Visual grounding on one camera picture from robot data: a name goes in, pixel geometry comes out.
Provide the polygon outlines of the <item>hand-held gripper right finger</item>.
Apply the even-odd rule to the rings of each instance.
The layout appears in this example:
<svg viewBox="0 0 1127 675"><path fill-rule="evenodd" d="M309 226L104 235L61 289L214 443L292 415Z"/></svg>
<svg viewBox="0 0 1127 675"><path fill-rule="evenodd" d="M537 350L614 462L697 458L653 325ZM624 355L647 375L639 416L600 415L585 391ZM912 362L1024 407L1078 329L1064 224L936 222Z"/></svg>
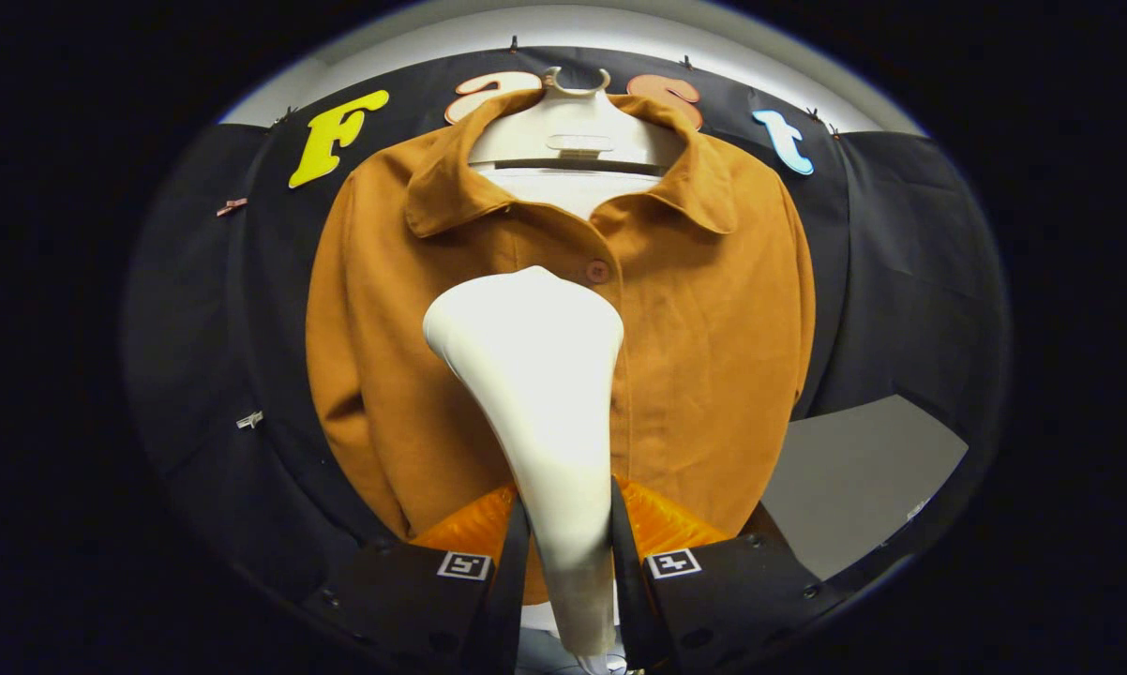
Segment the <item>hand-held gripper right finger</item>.
<svg viewBox="0 0 1127 675"><path fill-rule="evenodd" d="M611 479L609 530L629 670L765 672L816 634L848 590L762 533L650 556L642 491Z"/></svg>

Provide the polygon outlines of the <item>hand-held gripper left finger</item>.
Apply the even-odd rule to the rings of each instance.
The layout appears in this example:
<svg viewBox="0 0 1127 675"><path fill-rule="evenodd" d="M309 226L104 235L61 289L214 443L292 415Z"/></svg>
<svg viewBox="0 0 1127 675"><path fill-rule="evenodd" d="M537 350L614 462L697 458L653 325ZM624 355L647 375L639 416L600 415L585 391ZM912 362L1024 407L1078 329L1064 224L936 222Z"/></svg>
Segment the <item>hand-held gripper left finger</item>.
<svg viewBox="0 0 1127 675"><path fill-rule="evenodd" d="M531 529L515 486L410 542L374 541L307 598L369 674L512 674Z"/></svg>

